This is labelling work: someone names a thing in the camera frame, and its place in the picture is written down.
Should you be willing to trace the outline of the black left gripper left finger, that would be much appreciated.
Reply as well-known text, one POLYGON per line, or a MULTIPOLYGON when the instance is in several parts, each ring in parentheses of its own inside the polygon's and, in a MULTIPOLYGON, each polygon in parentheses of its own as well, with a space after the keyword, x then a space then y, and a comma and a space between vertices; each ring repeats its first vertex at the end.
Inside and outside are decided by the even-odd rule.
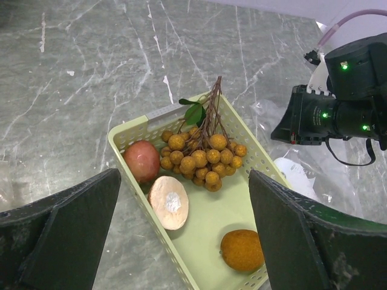
POLYGON ((1 213, 1 289, 92 289, 119 195, 107 169, 1 213))

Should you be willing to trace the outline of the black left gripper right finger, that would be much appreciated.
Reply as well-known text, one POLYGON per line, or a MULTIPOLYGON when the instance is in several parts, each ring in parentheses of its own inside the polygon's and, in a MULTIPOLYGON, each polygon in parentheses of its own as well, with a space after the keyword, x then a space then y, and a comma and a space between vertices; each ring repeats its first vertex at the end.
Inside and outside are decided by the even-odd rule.
POLYGON ((327 207, 257 170, 249 174, 272 289, 385 289, 386 225, 327 207))

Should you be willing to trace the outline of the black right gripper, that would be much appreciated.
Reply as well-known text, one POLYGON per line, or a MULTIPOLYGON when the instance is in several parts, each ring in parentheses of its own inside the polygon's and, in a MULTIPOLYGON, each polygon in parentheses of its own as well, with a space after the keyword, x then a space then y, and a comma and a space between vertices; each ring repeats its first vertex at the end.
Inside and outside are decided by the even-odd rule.
POLYGON ((270 138, 287 144, 319 145, 329 138, 375 138, 375 113, 370 101, 343 101, 331 94, 294 86, 289 109, 270 138))

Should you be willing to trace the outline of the brown kiwi fruit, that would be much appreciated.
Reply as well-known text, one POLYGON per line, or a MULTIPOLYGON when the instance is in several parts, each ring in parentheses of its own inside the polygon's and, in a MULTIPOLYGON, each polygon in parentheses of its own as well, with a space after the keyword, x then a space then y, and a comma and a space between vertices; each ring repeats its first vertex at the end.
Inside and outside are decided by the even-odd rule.
POLYGON ((265 263, 259 236, 253 230, 226 233, 221 240, 220 251, 226 265, 236 271, 255 271, 265 263))

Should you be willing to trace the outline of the brown longan bunch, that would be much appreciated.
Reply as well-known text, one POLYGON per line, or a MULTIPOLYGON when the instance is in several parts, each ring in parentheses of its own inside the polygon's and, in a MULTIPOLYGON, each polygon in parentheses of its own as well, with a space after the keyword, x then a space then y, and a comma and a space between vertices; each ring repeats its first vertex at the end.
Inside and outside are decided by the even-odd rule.
POLYGON ((182 98, 187 106, 176 130, 166 130, 161 139, 167 144, 160 151, 160 166, 182 175, 210 192, 218 191, 223 178, 232 176, 244 164, 247 146, 237 143, 226 131, 220 113, 222 77, 219 76, 210 92, 192 101, 182 98))

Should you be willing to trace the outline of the white halved mangosteen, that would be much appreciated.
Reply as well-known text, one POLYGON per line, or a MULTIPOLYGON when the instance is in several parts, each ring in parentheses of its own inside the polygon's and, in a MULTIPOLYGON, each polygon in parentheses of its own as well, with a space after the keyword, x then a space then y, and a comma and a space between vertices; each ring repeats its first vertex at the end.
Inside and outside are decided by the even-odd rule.
POLYGON ((189 198, 178 179, 172 176, 157 178, 149 190, 148 202, 164 229, 179 230, 186 223, 189 198))

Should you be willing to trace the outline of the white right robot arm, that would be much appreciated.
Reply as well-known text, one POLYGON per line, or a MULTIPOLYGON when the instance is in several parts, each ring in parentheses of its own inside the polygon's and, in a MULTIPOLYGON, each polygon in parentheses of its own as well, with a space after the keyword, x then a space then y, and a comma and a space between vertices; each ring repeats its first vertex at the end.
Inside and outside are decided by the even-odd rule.
POLYGON ((386 150, 386 34, 330 51, 316 85, 297 85, 272 140, 320 145, 326 139, 372 139, 386 150))

